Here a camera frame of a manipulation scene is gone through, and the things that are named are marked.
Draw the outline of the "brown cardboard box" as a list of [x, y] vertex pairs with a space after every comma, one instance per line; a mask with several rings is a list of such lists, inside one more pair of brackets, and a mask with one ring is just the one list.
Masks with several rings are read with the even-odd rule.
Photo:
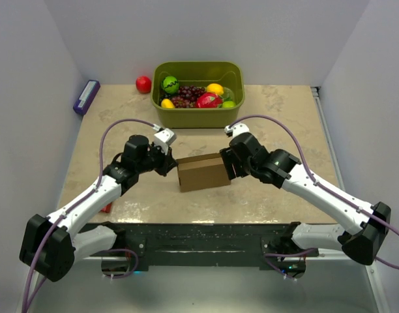
[[231, 184], [219, 153], [180, 158], [177, 175], [181, 192], [204, 190]]

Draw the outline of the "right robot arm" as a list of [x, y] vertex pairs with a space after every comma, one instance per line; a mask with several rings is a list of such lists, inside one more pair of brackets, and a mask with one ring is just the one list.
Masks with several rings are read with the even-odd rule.
[[269, 152], [244, 124], [226, 127], [229, 146], [220, 150], [229, 179], [252, 176], [261, 183], [290, 192], [335, 220], [333, 225], [295, 223], [281, 247], [288, 256], [302, 250], [341, 250], [362, 265], [371, 265], [384, 242], [391, 208], [383, 202], [371, 204], [335, 187], [291, 153]]

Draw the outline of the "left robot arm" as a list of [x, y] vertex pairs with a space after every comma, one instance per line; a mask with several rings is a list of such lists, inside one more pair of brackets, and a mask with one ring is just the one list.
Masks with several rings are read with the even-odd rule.
[[132, 188], [143, 173], [155, 171], [165, 177], [177, 166], [170, 145], [176, 135], [166, 128], [154, 135], [153, 142], [133, 135], [122, 153], [102, 170], [101, 178], [57, 211], [27, 222], [20, 249], [20, 260], [52, 282], [63, 278], [71, 267], [98, 252], [118, 256], [126, 240], [110, 222], [82, 232], [81, 229], [103, 207]]

